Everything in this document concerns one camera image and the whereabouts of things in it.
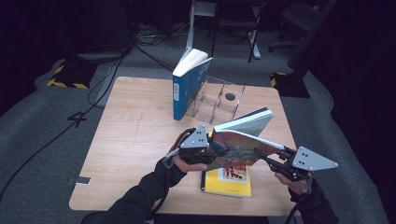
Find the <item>book cover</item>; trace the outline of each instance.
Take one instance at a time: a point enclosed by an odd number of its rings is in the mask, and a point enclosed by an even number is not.
[[[213,132],[208,152],[216,152],[218,156],[207,169],[251,166],[260,159],[255,153],[255,148],[266,155],[282,152],[285,149],[280,144],[246,133],[232,130]]]
[[[206,79],[207,69],[213,58],[198,63],[184,75],[173,74],[174,119],[181,120],[187,108],[201,89]]]
[[[202,190],[206,193],[249,198],[251,197],[249,167],[235,166],[203,172]]]

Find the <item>cable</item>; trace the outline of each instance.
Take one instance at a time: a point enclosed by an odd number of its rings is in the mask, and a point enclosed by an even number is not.
[[[148,54],[147,52],[145,52],[144,50],[142,50],[141,48],[139,48],[137,45],[134,45],[134,47],[137,48],[137,50],[139,50],[140,52],[142,52],[142,53],[146,54],[147,56],[149,56],[150,59],[154,60],[156,63],[162,65],[165,69],[167,69],[167,70],[169,70],[169,71],[171,71],[171,72],[173,72],[173,70],[175,69],[175,68],[172,67],[170,64],[165,63],[165,62],[163,62],[163,61],[161,61],[161,60],[155,58],[154,56]]]
[[[110,71],[108,71],[108,74],[104,77],[104,78],[102,78],[98,83],[96,83],[96,85],[90,90],[90,92],[88,93],[88,103],[90,104],[90,105],[95,105],[96,107],[99,107],[99,108],[102,108],[102,109],[104,109],[103,107],[101,107],[101,106],[99,106],[99,105],[97,105],[97,104],[95,104],[95,103],[91,103],[91,100],[90,100],[90,96],[91,96],[91,93],[93,92],[93,90],[94,89],[96,89],[96,87],[98,87],[99,86],[99,84],[101,84],[103,81],[105,81],[105,79],[106,78],[108,78],[108,76],[110,76],[110,74],[111,74],[111,71],[113,70],[113,67],[114,67],[114,65],[117,63],[117,61],[115,61],[114,63],[113,63],[113,65],[111,65],[111,67],[110,67]]]
[[[313,173],[312,173],[312,172],[309,172],[309,174],[311,174],[311,176],[309,176],[309,178],[306,180],[306,183],[308,184],[308,187],[309,187],[309,188],[306,189],[306,188],[299,182],[300,188],[301,188],[302,191],[304,192],[304,197],[301,198],[301,199],[293,206],[293,208],[291,209],[291,211],[290,211],[290,213],[289,213],[289,215],[288,215],[288,218],[286,219],[285,224],[290,224],[292,218],[293,218],[293,220],[294,220],[294,223],[296,223],[296,219],[294,218],[294,214],[296,213],[298,206],[300,205],[301,202],[303,202],[304,200],[306,200],[306,198],[308,197],[308,195],[311,194],[311,192],[312,192],[312,175],[313,175]]]
[[[49,140],[49,142],[48,142],[46,145],[44,145],[44,146],[41,147],[38,151],[36,151],[29,159],[27,159],[27,160],[17,169],[16,172],[14,172],[14,174],[11,176],[11,178],[8,180],[8,182],[5,184],[5,186],[3,187],[3,189],[2,189],[2,191],[1,191],[1,193],[0,193],[0,204],[1,204],[2,200],[3,200],[3,196],[4,196],[4,194],[6,193],[6,190],[7,190],[8,186],[11,184],[11,182],[12,182],[12,180],[15,178],[15,176],[17,176],[17,174],[26,166],[26,164],[28,164],[29,161],[31,161],[32,158],[34,158],[38,153],[40,153],[42,150],[44,150],[46,147],[48,147],[51,143],[53,143],[55,140],[57,140],[60,136],[62,136],[64,133],[66,133],[66,132],[67,132],[71,127],[73,127],[77,122],[80,122],[80,121],[82,120],[82,118],[83,118],[86,114],[88,114],[93,108],[95,108],[96,105],[102,100],[102,98],[105,97],[105,95],[106,95],[108,89],[110,88],[111,83],[113,82],[113,79],[114,79],[114,77],[115,77],[115,75],[116,75],[116,73],[117,73],[117,70],[118,70],[118,68],[119,68],[119,66],[120,66],[120,63],[121,63],[122,60],[125,58],[125,56],[126,56],[126,54],[124,54],[123,57],[121,58],[121,60],[119,60],[119,62],[118,62],[118,64],[117,64],[117,67],[116,67],[116,69],[114,70],[114,74],[113,74],[113,77],[111,78],[110,84],[107,86],[107,88],[106,88],[105,92],[102,94],[102,96],[101,96],[101,97],[100,97],[100,98],[99,98],[99,99],[98,99],[98,100],[97,100],[86,112],[83,112],[83,113],[81,114],[81,116],[80,116],[78,119],[74,120],[69,126],[67,126],[67,127],[66,127],[63,131],[61,131],[58,135],[56,135],[56,136],[53,137],[51,140]]]
[[[198,20],[199,18],[201,18],[200,16],[195,17],[195,21]],[[170,39],[176,39],[179,38],[183,35],[187,35],[187,33],[179,33],[181,31],[183,31],[190,23],[187,22],[184,25],[182,25],[180,28],[178,28],[175,32],[173,32],[171,35],[154,35],[150,30],[141,30],[140,32],[138,32],[138,35],[136,36],[137,40],[136,40],[136,44],[139,44],[141,46],[157,46],[160,45],[163,41],[165,40],[170,40]],[[147,35],[143,35],[141,36],[142,31],[147,32],[150,31],[150,34]],[[141,39],[142,38],[154,38],[150,43],[149,42],[144,42]]]

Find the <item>book stand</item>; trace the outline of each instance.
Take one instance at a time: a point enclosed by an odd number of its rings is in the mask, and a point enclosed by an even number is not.
[[[212,125],[232,120],[244,88],[245,86],[207,76],[186,115]]]

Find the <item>black cable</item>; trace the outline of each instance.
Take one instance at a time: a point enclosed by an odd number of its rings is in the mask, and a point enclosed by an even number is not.
[[[147,56],[149,56],[150,59],[152,59],[152,60],[154,60],[156,63],[160,64],[160,65],[163,66],[165,69],[167,69],[167,70],[169,70],[169,71],[171,71],[171,72],[173,72],[173,70],[175,69],[175,68],[172,67],[171,65],[169,65],[169,64],[167,64],[167,63],[165,63],[165,62],[163,62],[163,61],[161,61],[161,60],[155,58],[154,56],[148,54],[147,52],[145,52],[144,50],[142,50],[141,48],[139,48],[137,45],[134,45],[134,47],[135,47],[137,50],[139,50],[140,52],[142,52],[142,53],[146,54]]]
[[[88,98],[88,103],[89,103],[90,105],[95,105],[96,107],[99,107],[99,108],[104,109],[103,107],[97,105],[96,103],[91,103],[90,96],[91,96],[91,93],[93,92],[93,90],[96,89],[96,87],[98,87],[99,84],[101,84],[103,81],[105,81],[105,79],[108,78],[108,76],[110,76],[111,71],[113,70],[113,67],[114,67],[114,65],[115,65],[116,63],[117,63],[117,61],[115,61],[115,62],[113,63],[113,65],[111,65],[110,71],[108,71],[107,76],[105,76],[105,77],[102,78],[98,83],[96,83],[96,85],[93,86],[93,88],[92,88],[92,89],[90,90],[90,92],[88,93],[88,97],[87,97],[87,98]]]
[[[307,195],[305,194],[305,196],[304,196],[302,199],[300,199],[300,201],[298,201],[298,202],[293,206],[293,208],[291,209],[291,211],[290,211],[290,213],[289,213],[289,215],[288,215],[288,218],[287,218],[286,221],[285,221],[285,224],[290,224],[291,219],[294,217],[294,214],[296,213],[298,206],[300,205],[300,203],[301,203],[303,200],[305,200],[306,196],[307,196]]]
[[[198,20],[199,18],[201,18],[200,16],[197,16],[197,17],[195,17],[195,21],[196,20]],[[173,32],[171,35],[161,35],[161,34],[158,34],[158,35],[154,35],[152,32],[151,32],[151,30],[149,30],[149,29],[145,29],[145,30],[141,30],[141,31],[139,31],[138,32],[138,35],[136,36],[136,38],[137,38],[137,41],[136,41],[136,44],[139,44],[139,45],[141,45],[141,46],[157,46],[157,45],[160,45],[162,42],[164,42],[165,40],[171,40],[171,39],[176,39],[176,38],[179,38],[179,37],[181,37],[181,36],[183,36],[183,35],[187,35],[188,34],[188,32],[187,33],[182,33],[182,34],[179,34],[179,32],[181,32],[181,31],[183,31],[184,29],[186,29],[186,28],[188,28],[188,25],[189,25],[190,23],[189,22],[187,22],[187,23],[185,23],[184,25],[182,25],[180,28],[178,28],[175,32]],[[140,36],[140,33],[142,32],[142,31],[150,31],[150,34],[146,34],[146,35],[144,35],[144,36]],[[143,41],[141,41],[141,38],[147,38],[147,37],[154,37],[154,39],[149,43],[149,42],[143,42]]]
[[[48,147],[51,143],[53,143],[55,140],[57,140],[60,136],[62,136],[64,133],[66,133],[71,127],[73,127],[77,122],[80,122],[82,120],[82,118],[88,114],[93,108],[95,108],[95,106],[102,100],[103,97],[105,97],[108,89],[111,86],[111,83],[117,73],[117,70],[120,66],[120,63],[122,62],[122,60],[125,58],[126,54],[123,55],[123,57],[121,58],[121,60],[119,61],[119,63],[117,64],[116,69],[114,70],[114,74],[113,77],[111,78],[110,84],[107,86],[105,92],[102,94],[102,96],[86,111],[83,112],[78,119],[74,120],[69,126],[67,126],[63,131],[61,131],[58,135],[56,135],[55,137],[53,137],[51,140],[49,140],[49,142],[44,145],[42,148],[40,148],[37,152],[35,152],[29,159],[27,159],[18,169],[16,172],[14,172],[14,174],[11,176],[11,178],[8,180],[8,182],[5,184],[5,186],[3,187],[1,193],[0,193],[0,204],[3,200],[3,196],[6,193],[6,190],[8,188],[8,186],[11,184],[12,180],[15,178],[15,176],[17,176],[17,174],[26,166],[26,164],[29,163],[29,161],[32,160],[32,158],[34,158],[38,153],[40,153],[42,150],[44,150],[46,147]]]

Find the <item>book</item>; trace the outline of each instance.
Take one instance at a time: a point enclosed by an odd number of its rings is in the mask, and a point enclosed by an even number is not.
[[[251,166],[260,159],[255,150],[265,155],[284,150],[284,146],[258,137],[272,117],[272,111],[262,107],[215,126],[208,152],[215,152],[218,156],[208,165],[208,170]]]
[[[202,172],[201,190],[206,193],[249,198],[250,169],[241,166]]]
[[[233,130],[259,136],[265,126],[270,122],[272,116],[272,111],[267,106],[264,106],[231,121],[216,125],[214,131]]]
[[[206,80],[213,58],[198,49],[186,49],[173,72],[174,119],[181,120]]]

